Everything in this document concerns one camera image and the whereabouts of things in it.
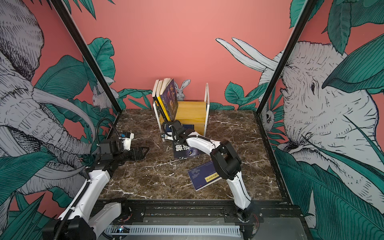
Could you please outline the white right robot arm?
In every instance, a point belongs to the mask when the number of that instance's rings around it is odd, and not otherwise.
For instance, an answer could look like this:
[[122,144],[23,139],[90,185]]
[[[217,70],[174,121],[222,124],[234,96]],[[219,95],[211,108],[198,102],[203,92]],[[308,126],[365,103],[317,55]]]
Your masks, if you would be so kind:
[[227,141],[214,141],[200,135],[191,129],[186,129],[180,121],[162,123],[162,130],[167,139],[175,144],[183,144],[209,155],[212,159],[216,173],[226,180],[234,197],[238,218],[242,222],[248,222],[253,217],[256,207],[252,204],[252,198],[245,187],[241,158],[232,144]]

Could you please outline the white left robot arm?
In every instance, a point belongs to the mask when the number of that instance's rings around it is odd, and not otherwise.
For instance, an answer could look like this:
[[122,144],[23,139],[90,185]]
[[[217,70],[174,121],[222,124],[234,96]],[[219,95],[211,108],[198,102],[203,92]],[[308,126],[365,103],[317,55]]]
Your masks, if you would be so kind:
[[59,218],[45,225],[42,230],[44,240],[97,240],[121,215],[122,204],[118,201],[107,203],[94,216],[91,213],[116,169],[127,161],[144,159],[149,152],[148,147],[133,148],[133,138],[122,135],[116,140],[97,142],[99,153],[86,171],[86,181]]

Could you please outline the yellow cartoon cover book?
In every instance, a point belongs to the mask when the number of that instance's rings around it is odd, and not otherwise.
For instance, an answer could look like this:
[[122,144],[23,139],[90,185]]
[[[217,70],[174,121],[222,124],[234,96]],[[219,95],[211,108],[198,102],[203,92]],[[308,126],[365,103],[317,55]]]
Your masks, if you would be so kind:
[[161,106],[162,106],[164,112],[167,115],[168,122],[171,121],[171,117],[170,117],[170,114],[168,113],[168,110],[166,108],[166,104],[163,101],[162,93],[164,92],[164,89],[166,88],[166,86],[167,86],[167,84],[169,83],[170,80],[171,80],[170,78],[165,78],[163,80],[160,80],[162,83],[159,84],[159,87],[158,87],[158,90],[157,90],[157,96],[159,98],[159,101],[161,103]]

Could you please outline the black book with gold title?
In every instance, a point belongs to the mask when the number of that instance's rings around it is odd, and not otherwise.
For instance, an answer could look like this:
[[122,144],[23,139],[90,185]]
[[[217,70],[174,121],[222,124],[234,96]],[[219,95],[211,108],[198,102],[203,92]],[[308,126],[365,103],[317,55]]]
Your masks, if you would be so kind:
[[163,117],[163,120],[165,122],[167,122],[168,121],[167,115],[164,112],[164,110],[163,110],[163,108],[161,106],[161,103],[159,101],[159,98],[157,96],[157,90],[158,90],[158,87],[159,87],[160,83],[162,83],[160,80],[156,80],[155,81],[154,88],[153,88],[153,91],[152,91],[152,97],[153,97],[154,103],[155,103],[155,105],[157,107],[157,110],[160,112],[161,116]]

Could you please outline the purple portrait cover book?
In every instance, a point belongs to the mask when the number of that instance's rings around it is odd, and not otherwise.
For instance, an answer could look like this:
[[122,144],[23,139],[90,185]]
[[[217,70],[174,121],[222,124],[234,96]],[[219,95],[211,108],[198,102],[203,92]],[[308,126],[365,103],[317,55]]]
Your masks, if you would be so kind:
[[170,122],[173,122],[176,118],[178,109],[177,91],[174,79],[171,79],[167,84],[166,88],[164,89],[164,92],[162,93],[162,98],[166,104],[168,113],[170,114]]

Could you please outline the dark wolf eye book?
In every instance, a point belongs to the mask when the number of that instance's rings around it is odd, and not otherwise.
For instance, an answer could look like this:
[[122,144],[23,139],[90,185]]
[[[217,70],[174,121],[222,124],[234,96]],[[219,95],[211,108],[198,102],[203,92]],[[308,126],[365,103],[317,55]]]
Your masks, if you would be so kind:
[[202,152],[196,148],[175,143],[173,143],[173,153],[175,159],[193,158],[202,154]]

